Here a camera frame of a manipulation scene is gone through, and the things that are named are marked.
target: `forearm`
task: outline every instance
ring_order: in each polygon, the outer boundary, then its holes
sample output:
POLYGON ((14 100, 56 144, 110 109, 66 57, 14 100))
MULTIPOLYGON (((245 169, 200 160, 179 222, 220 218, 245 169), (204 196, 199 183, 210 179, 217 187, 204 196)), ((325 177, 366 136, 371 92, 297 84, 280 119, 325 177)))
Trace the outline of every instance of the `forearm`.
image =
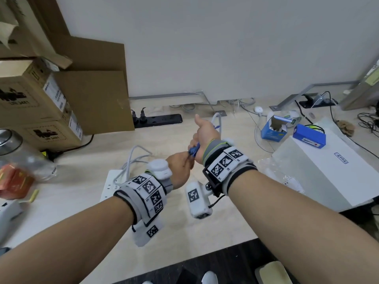
POLYGON ((254 170, 233 182, 229 196, 301 283, 379 279, 379 244, 338 213, 254 170))
POLYGON ((133 223, 119 198, 79 212, 43 230, 0 258, 2 283, 79 283, 133 223))

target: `orange package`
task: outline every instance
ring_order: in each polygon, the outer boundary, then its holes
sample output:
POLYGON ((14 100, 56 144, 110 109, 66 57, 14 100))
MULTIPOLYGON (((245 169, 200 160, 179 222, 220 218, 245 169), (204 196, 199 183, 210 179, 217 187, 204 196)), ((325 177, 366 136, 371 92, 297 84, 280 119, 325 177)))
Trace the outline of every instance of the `orange package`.
POLYGON ((6 164, 0 169, 0 197, 7 200, 24 198, 33 182, 33 176, 6 164))

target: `dark floor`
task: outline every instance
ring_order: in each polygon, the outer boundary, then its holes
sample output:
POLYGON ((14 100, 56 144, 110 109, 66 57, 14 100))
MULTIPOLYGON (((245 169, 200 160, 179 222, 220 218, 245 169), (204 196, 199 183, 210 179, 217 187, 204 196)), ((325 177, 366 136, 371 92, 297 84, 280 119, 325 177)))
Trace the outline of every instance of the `dark floor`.
POLYGON ((217 274, 219 284, 258 283, 254 270, 276 258, 259 239, 234 245, 168 267, 136 276, 117 284, 199 284, 204 273, 217 274))

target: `white box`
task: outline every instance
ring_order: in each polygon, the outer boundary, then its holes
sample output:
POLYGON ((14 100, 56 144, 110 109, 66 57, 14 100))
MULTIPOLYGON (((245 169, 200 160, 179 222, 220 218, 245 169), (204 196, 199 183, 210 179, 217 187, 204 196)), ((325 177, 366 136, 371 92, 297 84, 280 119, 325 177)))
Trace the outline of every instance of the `white box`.
POLYGON ((379 173, 330 129, 326 145, 312 147, 290 136, 272 154, 283 173, 295 177, 305 195, 341 212, 379 195, 379 173))

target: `clear plastic bag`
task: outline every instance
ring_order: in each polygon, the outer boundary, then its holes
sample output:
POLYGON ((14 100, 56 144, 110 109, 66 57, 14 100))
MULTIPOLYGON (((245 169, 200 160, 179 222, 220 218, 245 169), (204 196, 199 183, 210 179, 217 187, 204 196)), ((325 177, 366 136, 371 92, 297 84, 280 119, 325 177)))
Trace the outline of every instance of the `clear plastic bag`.
POLYGON ((278 163, 272 157, 260 159, 256 162, 256 166, 261 173, 267 175, 269 178, 280 182, 297 192, 305 194, 303 187, 296 178, 283 173, 280 170, 278 163))

